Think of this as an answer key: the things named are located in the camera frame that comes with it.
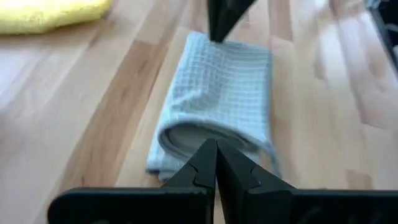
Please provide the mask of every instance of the yellow cloth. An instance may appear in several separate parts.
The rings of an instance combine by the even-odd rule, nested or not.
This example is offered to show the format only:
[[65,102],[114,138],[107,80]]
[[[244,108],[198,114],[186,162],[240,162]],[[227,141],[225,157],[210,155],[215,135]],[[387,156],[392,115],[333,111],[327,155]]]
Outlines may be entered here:
[[111,0],[0,0],[0,34],[39,34],[99,19]]

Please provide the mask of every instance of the wood grain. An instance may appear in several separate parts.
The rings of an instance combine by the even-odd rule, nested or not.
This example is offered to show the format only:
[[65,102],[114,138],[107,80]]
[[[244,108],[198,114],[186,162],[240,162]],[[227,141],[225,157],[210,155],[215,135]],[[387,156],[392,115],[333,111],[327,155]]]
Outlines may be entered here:
[[[100,21],[0,37],[1,223],[45,223],[73,187],[161,185],[146,155],[191,30],[208,30],[205,0],[117,0]],[[286,181],[398,188],[397,72],[363,1],[261,0],[229,38],[274,55]]]

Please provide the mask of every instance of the black tool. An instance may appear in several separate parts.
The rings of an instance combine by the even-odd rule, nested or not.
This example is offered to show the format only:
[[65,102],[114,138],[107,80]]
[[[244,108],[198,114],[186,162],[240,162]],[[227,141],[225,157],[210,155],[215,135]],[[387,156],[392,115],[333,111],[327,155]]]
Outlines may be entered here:
[[227,224],[398,223],[398,192],[299,190],[225,141],[207,140],[161,188],[73,189],[50,224],[213,223],[215,181]]
[[210,40],[224,41],[254,0],[208,0]]

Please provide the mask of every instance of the black object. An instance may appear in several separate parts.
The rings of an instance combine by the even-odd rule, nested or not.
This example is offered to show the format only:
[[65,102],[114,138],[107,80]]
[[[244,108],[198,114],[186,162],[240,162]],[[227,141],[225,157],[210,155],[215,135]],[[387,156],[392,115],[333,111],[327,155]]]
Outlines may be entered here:
[[224,41],[254,0],[208,0],[210,40]]
[[207,140],[158,189],[73,189],[50,205],[50,224],[213,223],[217,178],[227,224],[398,223],[398,192],[299,190],[225,141]]
[[398,69],[398,58],[394,53],[394,47],[398,45],[398,1],[368,0],[367,7],[379,29],[386,50]]

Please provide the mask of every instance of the folded towel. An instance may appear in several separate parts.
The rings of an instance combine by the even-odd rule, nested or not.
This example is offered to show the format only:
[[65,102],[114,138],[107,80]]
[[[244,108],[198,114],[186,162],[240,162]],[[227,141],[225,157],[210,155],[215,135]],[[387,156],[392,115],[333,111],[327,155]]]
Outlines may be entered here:
[[99,19],[111,0],[0,0],[0,34],[43,33]]
[[147,171],[171,178],[208,138],[227,139],[254,162],[271,156],[279,175],[269,128],[271,55],[264,47],[205,34],[187,39],[160,113]]

